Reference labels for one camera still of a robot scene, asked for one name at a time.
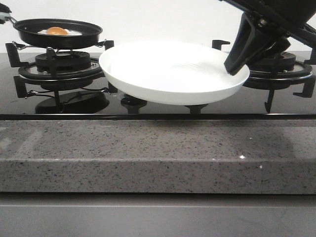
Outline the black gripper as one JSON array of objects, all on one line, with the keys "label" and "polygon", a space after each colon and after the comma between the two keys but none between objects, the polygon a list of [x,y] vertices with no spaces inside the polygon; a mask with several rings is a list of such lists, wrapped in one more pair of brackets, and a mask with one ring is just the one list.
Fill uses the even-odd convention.
[{"label": "black gripper", "polygon": [[307,46],[316,44],[316,30],[307,23],[316,14],[314,0],[229,0],[227,3],[245,12],[235,43],[224,62],[230,75],[236,75],[246,64],[254,64],[290,47],[287,37],[274,42],[272,33],[260,26],[259,18]]}]

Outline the black gripper finger handle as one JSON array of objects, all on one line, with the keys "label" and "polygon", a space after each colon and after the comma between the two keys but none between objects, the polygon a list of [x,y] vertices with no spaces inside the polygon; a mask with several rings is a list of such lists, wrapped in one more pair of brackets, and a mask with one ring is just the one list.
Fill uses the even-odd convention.
[{"label": "black gripper finger handle", "polygon": [[8,6],[0,4],[0,24],[4,24],[11,17],[11,10]]}]

